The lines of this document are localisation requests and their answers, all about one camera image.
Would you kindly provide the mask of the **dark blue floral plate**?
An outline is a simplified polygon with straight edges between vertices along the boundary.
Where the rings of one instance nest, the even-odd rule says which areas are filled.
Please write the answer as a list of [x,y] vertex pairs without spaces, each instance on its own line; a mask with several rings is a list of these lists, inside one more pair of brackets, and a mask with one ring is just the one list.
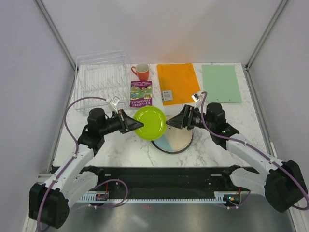
[[151,141],[151,143],[155,148],[167,154],[179,154],[187,150],[191,145],[192,141],[185,142],[184,144],[177,143],[176,145],[170,145],[169,142],[165,140],[155,140]]

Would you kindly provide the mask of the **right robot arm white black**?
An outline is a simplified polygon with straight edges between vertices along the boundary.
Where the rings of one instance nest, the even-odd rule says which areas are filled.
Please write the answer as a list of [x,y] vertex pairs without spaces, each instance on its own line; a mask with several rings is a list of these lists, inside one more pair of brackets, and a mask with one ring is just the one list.
[[180,113],[167,120],[166,124],[178,129],[206,129],[215,144],[237,155],[255,169],[250,172],[237,165],[229,167],[221,178],[224,189],[241,187],[253,191],[264,196],[279,212],[296,207],[296,203],[302,199],[309,199],[299,165],[293,160],[284,162],[253,146],[237,129],[227,123],[221,104],[208,104],[206,112],[185,105]]

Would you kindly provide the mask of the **cream blue leaf plate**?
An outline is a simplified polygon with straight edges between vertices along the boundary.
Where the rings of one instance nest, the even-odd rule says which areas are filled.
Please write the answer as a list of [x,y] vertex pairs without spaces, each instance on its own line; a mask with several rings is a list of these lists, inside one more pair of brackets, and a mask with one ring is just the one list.
[[156,140],[168,141],[170,145],[176,145],[177,143],[184,144],[185,142],[193,141],[193,131],[184,129],[177,129],[171,126],[167,126],[165,133]]

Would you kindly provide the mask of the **green white plate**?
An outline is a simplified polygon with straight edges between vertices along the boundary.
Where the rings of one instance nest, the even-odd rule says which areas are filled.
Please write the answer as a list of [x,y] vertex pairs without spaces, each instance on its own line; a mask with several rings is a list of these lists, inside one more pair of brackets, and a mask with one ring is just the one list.
[[145,106],[139,109],[133,118],[144,124],[135,133],[141,139],[153,141],[159,139],[166,131],[166,116],[155,106]]

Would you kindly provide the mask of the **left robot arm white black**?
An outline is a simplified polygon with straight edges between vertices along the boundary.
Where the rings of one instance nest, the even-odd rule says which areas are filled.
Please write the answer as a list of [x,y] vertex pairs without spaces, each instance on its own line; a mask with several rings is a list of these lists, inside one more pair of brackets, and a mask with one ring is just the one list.
[[94,108],[87,118],[76,150],[43,184],[34,184],[29,191],[28,216],[37,223],[56,229],[66,221],[70,209],[89,190],[101,190],[106,178],[93,166],[85,165],[103,146],[105,135],[119,131],[124,134],[143,127],[143,123],[118,110],[107,118],[102,108]]

